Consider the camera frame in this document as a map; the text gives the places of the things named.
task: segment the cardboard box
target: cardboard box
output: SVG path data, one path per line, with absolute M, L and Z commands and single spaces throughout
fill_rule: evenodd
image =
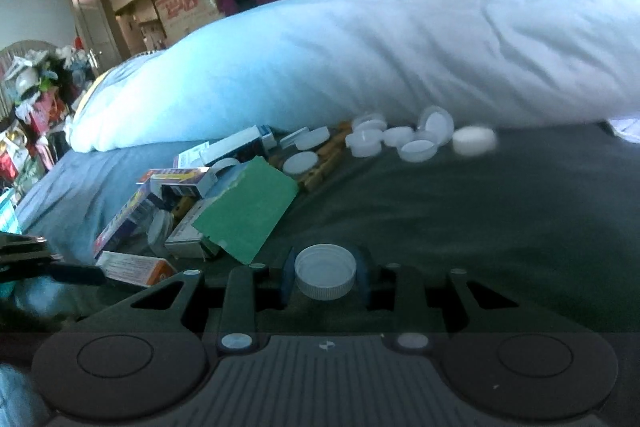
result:
M 220 247 L 193 228 L 193 222 L 213 202 L 212 198 L 200 200 L 181 220 L 180 224 L 164 242 L 164 247 L 174 257 L 186 259 L 208 259 L 215 256 Z
M 202 162 L 206 166 L 211 166 L 223 158 L 236 158 L 243 163 L 256 156 L 267 156 L 262 133 L 256 125 L 215 142 L 200 152 Z
M 218 181 L 215 171 L 207 167 L 195 169 L 149 169 L 136 183 L 169 187 L 176 196 L 203 198 Z
M 224 17 L 217 0 L 158 0 L 156 8 L 169 45 Z
M 110 220 L 94 242 L 94 259 L 102 250 L 113 250 L 120 241 L 129 237 L 140 222 L 160 208 L 170 210 L 162 201 L 159 189 L 153 187 L 151 181 L 143 184 L 121 210 Z
M 96 266 L 102 268 L 109 279 L 145 288 L 176 274 L 166 259 L 107 250 L 100 254 Z

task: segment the bed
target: bed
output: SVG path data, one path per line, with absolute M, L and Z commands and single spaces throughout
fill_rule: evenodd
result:
M 536 302 L 607 334 L 627 385 L 603 415 L 636 425 L 640 405 L 630 396 L 640 381 L 625 333 L 640 328 L 640 148 L 601 124 L 500 132 L 493 155 L 465 160 L 449 149 L 410 165 L 392 150 L 348 157 L 312 194 L 300 196 L 256 258 L 278 263 L 292 246 L 364 245 L 381 264 L 410 264 L 439 280 L 464 266 L 497 290 Z M 109 152 L 68 152 L 17 209 L 26 233 L 45 235 L 70 261 L 91 262 L 95 236 L 148 168 L 172 165 L 194 142 L 148 144 Z M 142 248 L 134 237 L 129 251 Z M 225 275 L 223 257 L 206 266 Z M 118 299 L 109 291 L 69 288 L 42 280 L 15 292 L 20 306 L 43 315 L 86 315 Z M 346 303 L 318 315 L 313 304 L 290 310 L 300 331 L 380 331 L 390 320 Z M 262 312 L 260 327 L 282 328 Z

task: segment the white bottle cap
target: white bottle cap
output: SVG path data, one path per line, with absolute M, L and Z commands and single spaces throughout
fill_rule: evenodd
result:
M 294 263 L 296 283 L 307 297 L 332 301 L 347 295 L 356 277 L 356 260 L 349 250 L 337 245 L 305 248 Z
M 310 171 L 318 163 L 318 155 L 314 152 L 299 152 L 289 158 L 282 166 L 282 171 L 289 176 L 298 176 Z
M 357 131 L 347 135 L 344 142 L 356 158 L 375 156 L 382 151 L 382 131 L 380 129 Z
M 453 118 L 447 111 L 437 105 L 432 105 L 420 115 L 417 129 L 432 132 L 438 137 L 438 146 L 441 146 L 451 140 L 455 127 Z
M 308 151 L 326 142 L 330 137 L 328 127 L 318 127 L 296 138 L 295 144 L 299 151 Z
M 392 127 L 383 133 L 382 139 L 387 147 L 402 147 L 414 139 L 414 130 L 411 127 Z
M 167 210 L 158 210 L 146 231 L 146 241 L 151 251 L 158 257 L 166 259 L 169 251 L 164 247 L 164 242 L 171 235 L 174 225 L 174 216 Z
M 479 156 L 497 145 L 498 137 L 488 127 L 463 127 L 453 133 L 453 150 L 461 156 Z
M 381 112 L 371 112 L 354 118 L 351 122 L 351 130 L 364 131 L 367 129 L 380 129 L 384 131 L 386 129 L 386 118 Z
M 287 134 L 282 140 L 280 140 L 280 147 L 286 149 L 287 147 L 291 147 L 293 143 L 296 141 L 296 138 L 299 138 L 305 133 L 309 132 L 309 127 L 303 127 L 302 129 L 298 129 L 291 134 Z
M 229 167 L 234 167 L 236 165 L 240 165 L 240 162 L 237 159 L 235 159 L 235 158 L 222 158 L 222 160 L 219 160 L 219 161 L 215 162 L 209 168 L 213 169 L 213 174 L 218 174 L 220 171 L 222 171 L 224 169 L 228 169 Z
M 410 163 L 426 162 L 438 152 L 438 146 L 429 140 L 414 140 L 398 148 L 402 160 Z

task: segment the white wall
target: white wall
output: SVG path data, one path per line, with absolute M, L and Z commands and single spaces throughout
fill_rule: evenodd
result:
M 0 0 L 0 49 L 26 39 L 63 46 L 75 37 L 69 0 Z

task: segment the circular pad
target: circular pad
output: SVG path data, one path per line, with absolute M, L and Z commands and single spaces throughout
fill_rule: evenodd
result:
M 609 396 L 618 360 L 584 333 L 459 333 L 442 365 L 452 386 L 480 409 L 528 421 L 556 421 Z
M 31 373 L 55 409 L 92 422 L 140 419 L 167 409 L 200 382 L 202 343 L 188 330 L 63 331 L 36 352 Z

